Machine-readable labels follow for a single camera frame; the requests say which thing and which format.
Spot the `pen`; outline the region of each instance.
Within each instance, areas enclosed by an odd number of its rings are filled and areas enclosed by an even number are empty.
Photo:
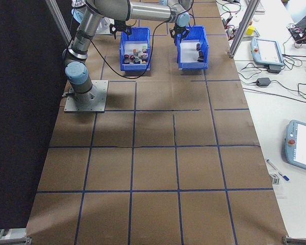
[[[287,176],[285,176],[283,173],[281,173],[280,170],[279,170],[276,166],[274,166],[274,164],[270,161],[270,159],[266,159],[266,162],[267,162],[268,164],[270,164],[271,167],[273,167],[273,168],[278,172],[278,174],[279,174],[282,178],[285,179],[285,181],[289,181],[289,178],[288,178]]]

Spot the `red emergency stop button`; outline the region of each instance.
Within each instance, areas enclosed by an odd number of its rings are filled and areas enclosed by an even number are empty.
[[[294,140],[294,139],[289,139],[288,140],[289,145],[294,145],[295,143],[296,143],[296,140]]]

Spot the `white table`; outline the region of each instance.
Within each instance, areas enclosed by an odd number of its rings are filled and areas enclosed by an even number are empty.
[[[259,21],[254,21],[253,25],[259,31],[261,38],[276,40],[282,46],[290,37],[286,26],[293,23],[293,20],[280,0],[261,1],[266,13],[255,15],[254,19]],[[230,24],[236,26],[239,24],[246,9],[245,0],[241,0],[241,4],[243,5],[243,10],[234,16]],[[238,9],[237,6],[227,6],[232,10]],[[222,10],[221,6],[218,5],[218,7],[220,13],[223,13],[224,10]],[[306,45],[297,49],[293,46],[293,42],[291,38],[285,44],[286,54],[306,56]],[[263,71],[252,79],[245,80],[242,77],[241,79],[245,82],[254,82],[258,77],[269,77],[271,80],[278,80],[287,87],[297,89],[298,82],[306,83],[306,58],[301,58],[301,60],[305,60],[302,67],[295,67],[293,70],[286,68],[278,75]],[[252,62],[250,41],[241,43],[235,55],[235,62],[238,71],[247,63]],[[276,83],[270,84],[267,88],[244,84],[243,87],[301,99]],[[306,104],[277,96],[248,92],[247,90],[245,95],[264,157],[270,159],[274,165],[290,178],[289,182],[281,179],[280,185],[274,186],[288,234],[293,238],[306,238],[306,170],[289,165],[282,158],[286,126],[292,119],[306,123]]]

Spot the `yellow object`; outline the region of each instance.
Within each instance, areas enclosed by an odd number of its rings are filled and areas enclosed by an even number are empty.
[[[254,33],[254,30],[255,30],[255,27],[249,26],[247,31],[246,31],[246,34],[251,36]]]

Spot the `brown paper floor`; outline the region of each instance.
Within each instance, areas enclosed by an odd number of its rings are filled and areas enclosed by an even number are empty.
[[[27,226],[35,245],[282,244],[216,3],[197,1],[193,13],[208,34],[206,71],[177,69],[170,24],[157,32],[151,71],[135,81],[91,47],[92,79],[110,80],[107,111],[64,114],[62,100]],[[95,42],[119,70],[119,38]]]

